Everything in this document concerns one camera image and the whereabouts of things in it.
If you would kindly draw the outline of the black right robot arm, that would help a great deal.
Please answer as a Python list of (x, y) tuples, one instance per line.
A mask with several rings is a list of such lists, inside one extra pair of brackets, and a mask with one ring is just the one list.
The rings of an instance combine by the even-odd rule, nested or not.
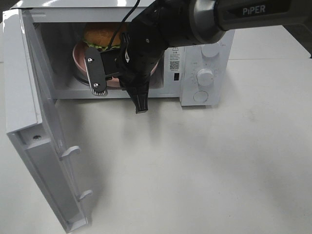
[(212, 44), (233, 29), (312, 24), (309, 0), (156, 0), (121, 35), (116, 58), (103, 60), (137, 113), (148, 110), (151, 70), (171, 47)]

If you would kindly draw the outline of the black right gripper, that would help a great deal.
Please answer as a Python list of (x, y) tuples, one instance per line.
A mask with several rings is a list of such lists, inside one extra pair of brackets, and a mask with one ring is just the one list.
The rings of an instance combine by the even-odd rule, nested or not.
[(189, 0), (155, 0), (121, 34), (120, 49), (102, 56), (105, 78), (119, 78), (136, 107), (148, 111), (151, 70), (170, 47), (195, 44), (190, 26)]

